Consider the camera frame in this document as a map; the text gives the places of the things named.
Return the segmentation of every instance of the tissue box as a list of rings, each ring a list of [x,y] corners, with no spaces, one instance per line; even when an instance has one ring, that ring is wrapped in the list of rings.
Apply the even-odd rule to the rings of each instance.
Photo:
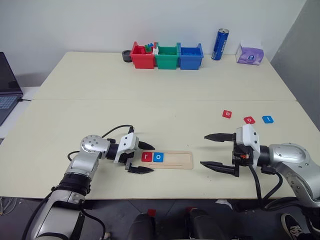
[[[238,64],[260,65],[264,58],[264,50],[261,44],[256,43],[240,43],[240,46],[235,54],[235,59]]]

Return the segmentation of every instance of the green bin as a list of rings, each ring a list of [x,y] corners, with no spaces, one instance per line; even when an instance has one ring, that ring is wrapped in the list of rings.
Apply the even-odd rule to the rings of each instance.
[[[179,67],[180,42],[177,42],[176,46],[159,46],[157,42],[155,44],[158,47],[158,54],[155,55],[158,69],[176,69]]]

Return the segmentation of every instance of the plastic bin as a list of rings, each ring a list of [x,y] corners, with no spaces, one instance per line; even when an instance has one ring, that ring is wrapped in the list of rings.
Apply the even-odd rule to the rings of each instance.
[[[176,69],[179,66],[179,42],[176,46],[159,46],[157,42],[154,45],[159,49],[158,54],[155,55],[158,69]]]
[[[140,46],[135,41],[130,53],[130,57],[136,69],[153,69],[156,65],[155,55],[151,52],[146,52],[145,46]]]
[[[198,70],[204,58],[201,43],[199,43],[197,47],[181,47],[179,57],[180,69]]]

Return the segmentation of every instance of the blue can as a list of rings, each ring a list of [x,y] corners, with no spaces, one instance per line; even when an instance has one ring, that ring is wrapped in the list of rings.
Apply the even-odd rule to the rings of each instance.
[[[220,28],[217,35],[213,48],[212,59],[220,60],[222,53],[224,52],[225,45],[227,43],[227,38],[229,35],[229,30],[225,28]]]

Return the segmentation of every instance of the blue bin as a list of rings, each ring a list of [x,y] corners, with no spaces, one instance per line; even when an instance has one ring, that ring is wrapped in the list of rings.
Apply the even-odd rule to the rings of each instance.
[[[198,70],[204,58],[201,43],[197,47],[181,47],[179,57],[180,69]]]

